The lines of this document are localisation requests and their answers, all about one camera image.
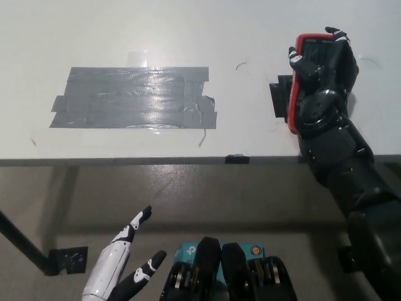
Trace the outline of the white and black left hand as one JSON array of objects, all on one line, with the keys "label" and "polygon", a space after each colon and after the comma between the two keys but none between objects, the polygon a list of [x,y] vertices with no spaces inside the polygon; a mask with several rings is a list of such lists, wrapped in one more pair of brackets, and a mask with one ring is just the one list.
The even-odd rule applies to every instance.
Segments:
[{"label": "white and black left hand", "polygon": [[82,300],[131,300],[148,284],[167,256],[164,250],[156,252],[126,278],[121,277],[135,234],[151,215],[152,207],[147,206],[104,247],[83,289]]}]

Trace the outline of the black right hand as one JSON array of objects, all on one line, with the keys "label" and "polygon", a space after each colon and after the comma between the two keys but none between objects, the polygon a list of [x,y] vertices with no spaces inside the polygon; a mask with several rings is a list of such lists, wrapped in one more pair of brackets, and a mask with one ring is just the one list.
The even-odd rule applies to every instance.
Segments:
[{"label": "black right hand", "polygon": [[348,35],[329,26],[325,31],[299,35],[288,50],[293,69],[288,127],[293,132],[321,127],[336,115],[347,114],[359,67]]}]

